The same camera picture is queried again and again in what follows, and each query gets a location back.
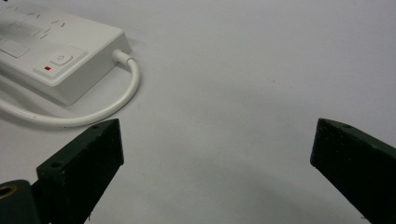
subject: white cable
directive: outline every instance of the white cable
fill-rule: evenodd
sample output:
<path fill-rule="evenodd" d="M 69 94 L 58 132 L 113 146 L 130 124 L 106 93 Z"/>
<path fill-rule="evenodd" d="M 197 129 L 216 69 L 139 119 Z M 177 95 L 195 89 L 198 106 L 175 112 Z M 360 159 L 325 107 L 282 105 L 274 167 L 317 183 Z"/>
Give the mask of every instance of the white cable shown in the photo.
<path fill-rule="evenodd" d="M 140 81 L 139 70 L 137 68 L 136 62 L 128 54 L 116 49 L 113 52 L 113 60 L 123 63 L 125 66 L 131 68 L 131 83 L 129 84 L 126 92 L 114 104 L 99 112 L 80 118 L 55 118 L 39 115 L 34 112 L 22 109 L 2 99 L 0 99 L 0 109 L 17 118 L 24 119 L 34 124 L 49 127 L 77 127 L 105 119 L 108 116 L 116 113 L 131 100 L 137 90 L 137 87 L 139 86 Z"/>

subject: white power strip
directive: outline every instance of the white power strip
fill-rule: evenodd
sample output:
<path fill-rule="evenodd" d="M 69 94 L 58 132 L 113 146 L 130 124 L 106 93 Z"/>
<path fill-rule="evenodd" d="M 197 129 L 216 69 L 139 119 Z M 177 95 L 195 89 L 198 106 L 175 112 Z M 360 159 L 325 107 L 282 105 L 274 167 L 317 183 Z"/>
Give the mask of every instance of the white power strip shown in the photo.
<path fill-rule="evenodd" d="M 0 69 L 29 89 L 71 105 L 129 54 L 124 32 L 46 7 L 13 0 L 0 11 Z"/>

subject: white surface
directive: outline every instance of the white surface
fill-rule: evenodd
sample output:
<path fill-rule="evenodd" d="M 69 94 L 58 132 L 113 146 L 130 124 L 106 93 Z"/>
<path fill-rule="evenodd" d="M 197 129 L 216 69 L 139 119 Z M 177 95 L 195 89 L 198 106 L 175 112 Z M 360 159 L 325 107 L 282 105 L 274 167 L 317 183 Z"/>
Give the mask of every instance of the white surface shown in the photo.
<path fill-rule="evenodd" d="M 126 163 L 89 223 L 368 223 L 309 156 L 320 117 L 396 146 L 395 1 L 35 2 L 121 27 L 141 68 L 113 116 Z M 0 94 L 73 116 L 127 78 L 117 68 L 64 108 L 3 79 Z M 0 118 L 0 182 L 33 183 L 84 130 Z"/>

